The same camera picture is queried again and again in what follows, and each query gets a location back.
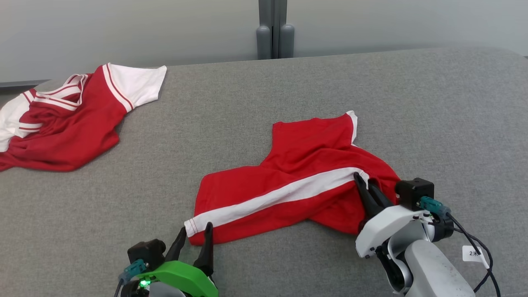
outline gray fabric surface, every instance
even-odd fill
[[[62,82],[40,86],[50,90]],[[172,242],[201,178],[256,165],[271,125],[353,109],[358,146],[436,198],[491,249],[504,295],[527,296],[528,61],[494,48],[408,50],[169,67],[159,101],[71,173],[0,173],[2,296],[111,296],[126,250]],[[391,296],[355,237],[314,222],[215,246],[221,296]],[[463,236],[438,244],[471,286]],[[186,245],[191,263],[199,248]],[[489,281],[477,296],[493,296]]]

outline white sleeve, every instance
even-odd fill
[[[353,110],[346,112],[346,114],[348,114],[350,120],[352,120],[352,140],[350,141],[350,144],[355,146],[354,139],[356,139],[357,136],[357,116]]]
[[[116,88],[132,103],[134,108],[158,99],[167,67],[144,69],[110,63],[108,66]]]
[[[0,109],[0,152],[7,151],[9,141],[17,134],[18,120],[30,108],[30,101],[24,94],[18,95]]]

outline red and white jersey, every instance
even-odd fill
[[[203,244],[209,221],[217,244],[305,219],[357,234],[365,213],[354,172],[374,180],[394,203],[400,179],[383,160],[353,144],[356,131],[353,111],[338,118],[274,124],[271,152],[259,166],[203,178],[195,216],[184,223],[191,244]]]
[[[71,171],[90,162],[118,143],[114,128],[129,111],[158,99],[166,69],[108,63],[55,91],[20,94],[0,110],[0,171]]]

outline red stitching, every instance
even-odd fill
[[[195,223],[194,219],[191,219],[191,222],[193,223],[194,232],[198,233],[198,228],[196,226],[196,223]]]
[[[26,97],[27,102],[31,103],[31,100],[30,100],[29,97],[26,95],[26,92],[23,92],[22,95],[24,95],[24,97]]]
[[[40,128],[24,128],[24,127],[18,127],[20,130],[28,130],[28,131],[38,131]]]
[[[112,84],[112,86],[114,87],[114,89],[117,91],[117,93],[126,101],[128,102],[128,104],[130,104],[130,108],[131,109],[134,109],[134,106],[132,105],[132,103],[130,103],[130,101],[128,101],[127,98],[125,98],[123,96],[123,94],[121,94],[121,92],[119,92],[119,90],[116,88],[116,85],[114,85],[114,81],[112,80],[112,75],[110,74],[110,68],[108,67],[108,64],[106,64],[106,69],[108,70],[108,78],[110,78],[110,83]]]

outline green led light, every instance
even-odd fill
[[[145,280],[140,281],[140,282],[139,282],[139,285],[140,285],[141,287],[146,287],[146,286],[150,285],[150,281],[145,281]]]

